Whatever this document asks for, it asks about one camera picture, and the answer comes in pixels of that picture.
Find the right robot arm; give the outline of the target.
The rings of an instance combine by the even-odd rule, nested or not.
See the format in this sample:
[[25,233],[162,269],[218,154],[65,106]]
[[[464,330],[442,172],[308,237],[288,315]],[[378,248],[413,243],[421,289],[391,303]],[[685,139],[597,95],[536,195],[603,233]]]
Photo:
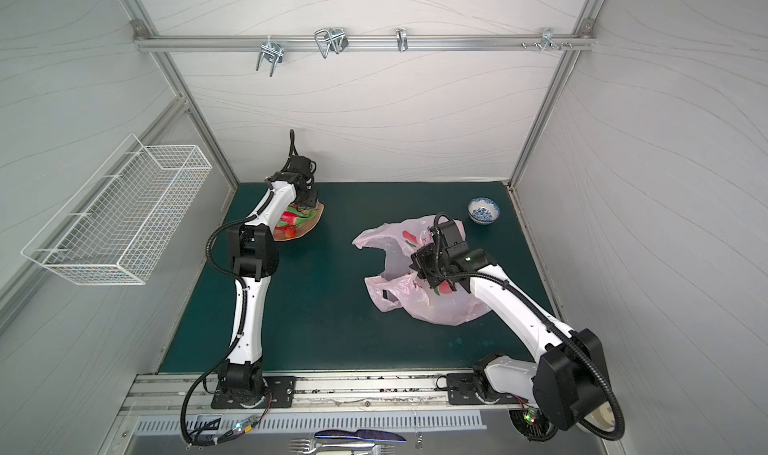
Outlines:
[[523,342],[532,361],[498,355],[481,365],[480,381],[498,394],[524,399],[551,430],[575,425],[608,441],[626,432],[626,420],[613,391],[601,340],[589,329],[579,332],[529,297],[482,250],[441,249],[431,243],[411,256],[418,277],[437,288],[461,286],[487,305]]

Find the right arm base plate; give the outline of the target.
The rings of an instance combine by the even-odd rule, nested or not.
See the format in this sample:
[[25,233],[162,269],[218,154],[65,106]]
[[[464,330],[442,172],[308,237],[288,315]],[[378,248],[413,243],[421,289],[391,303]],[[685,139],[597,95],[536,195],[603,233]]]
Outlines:
[[447,401],[451,406],[521,406],[524,403],[512,394],[495,392],[468,372],[448,373],[442,377],[442,382],[437,383],[437,387],[447,393]]

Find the pink printed plastic bag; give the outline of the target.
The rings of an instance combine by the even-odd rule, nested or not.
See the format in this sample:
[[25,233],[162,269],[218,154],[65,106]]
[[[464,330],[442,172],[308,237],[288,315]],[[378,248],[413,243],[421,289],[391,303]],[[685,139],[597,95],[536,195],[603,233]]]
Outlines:
[[411,267],[417,250],[432,242],[432,215],[387,223],[363,231],[352,244],[358,249],[379,249],[385,254],[381,274],[364,279],[369,297],[382,312],[405,310],[412,318],[431,324],[458,326],[490,312],[490,308],[461,286],[444,282],[436,288]]

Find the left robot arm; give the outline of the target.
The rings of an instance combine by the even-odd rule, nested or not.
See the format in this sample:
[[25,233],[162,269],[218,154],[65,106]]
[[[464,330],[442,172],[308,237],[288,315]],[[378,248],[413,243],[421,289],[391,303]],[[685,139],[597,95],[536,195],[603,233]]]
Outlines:
[[207,263],[231,277],[236,290],[231,341],[215,368],[218,390],[248,403],[267,391],[261,335],[267,292],[279,266],[274,231],[290,207],[313,209],[317,205],[316,189],[296,177],[279,176],[266,185],[257,206],[245,218],[216,229],[206,247]]

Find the pink dragon fruit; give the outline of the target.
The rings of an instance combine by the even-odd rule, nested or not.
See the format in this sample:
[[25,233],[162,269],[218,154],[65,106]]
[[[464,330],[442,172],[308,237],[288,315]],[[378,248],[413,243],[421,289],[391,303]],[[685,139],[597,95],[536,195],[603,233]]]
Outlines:
[[298,229],[300,226],[308,223],[310,220],[313,220],[316,216],[316,209],[299,210],[295,207],[288,207],[283,212],[280,220],[276,225],[276,228],[278,230],[283,230],[286,226],[292,225],[296,226]]

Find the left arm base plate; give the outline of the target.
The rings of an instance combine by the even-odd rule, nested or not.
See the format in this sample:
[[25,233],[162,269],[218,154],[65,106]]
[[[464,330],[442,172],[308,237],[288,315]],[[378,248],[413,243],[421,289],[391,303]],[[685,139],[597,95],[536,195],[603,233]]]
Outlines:
[[294,376],[266,376],[255,390],[216,388],[211,407],[219,410],[290,408],[296,381]]

